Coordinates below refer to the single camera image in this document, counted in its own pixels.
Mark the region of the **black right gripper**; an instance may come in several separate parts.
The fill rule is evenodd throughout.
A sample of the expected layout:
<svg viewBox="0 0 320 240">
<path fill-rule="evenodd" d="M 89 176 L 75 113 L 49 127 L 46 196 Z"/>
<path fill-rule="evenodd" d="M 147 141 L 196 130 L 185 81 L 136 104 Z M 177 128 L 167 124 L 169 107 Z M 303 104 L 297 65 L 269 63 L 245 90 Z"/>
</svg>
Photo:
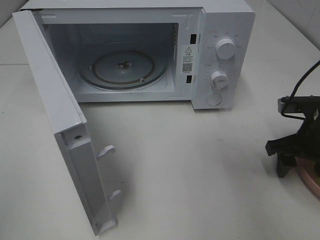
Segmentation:
<svg viewBox="0 0 320 240">
<path fill-rule="evenodd" d="M 295 157 L 320 159 L 320 97 L 285 97 L 285 113 L 302 113 L 303 123 L 296 134 L 268 140 L 265 149 L 268 156 L 277 155 L 276 173 L 279 178 L 297 167 Z"/>
</svg>

